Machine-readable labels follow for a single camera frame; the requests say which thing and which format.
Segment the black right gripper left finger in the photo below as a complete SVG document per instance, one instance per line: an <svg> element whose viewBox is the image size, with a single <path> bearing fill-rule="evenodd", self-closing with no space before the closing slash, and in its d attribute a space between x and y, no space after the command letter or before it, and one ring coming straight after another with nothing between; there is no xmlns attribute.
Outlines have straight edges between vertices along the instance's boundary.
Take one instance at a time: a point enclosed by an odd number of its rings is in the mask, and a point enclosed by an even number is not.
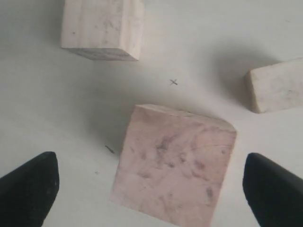
<svg viewBox="0 0 303 227"><path fill-rule="evenodd" d="M0 179L0 225L41 227L59 191L55 152L43 152Z"/></svg>

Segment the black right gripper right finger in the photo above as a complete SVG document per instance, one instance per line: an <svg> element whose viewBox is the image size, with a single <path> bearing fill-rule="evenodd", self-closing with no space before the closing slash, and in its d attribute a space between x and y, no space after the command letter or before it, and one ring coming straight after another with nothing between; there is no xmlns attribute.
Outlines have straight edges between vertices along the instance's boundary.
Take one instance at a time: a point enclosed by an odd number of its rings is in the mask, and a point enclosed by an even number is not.
<svg viewBox="0 0 303 227"><path fill-rule="evenodd" d="M303 180L259 153L247 156L243 191L261 227L303 225Z"/></svg>

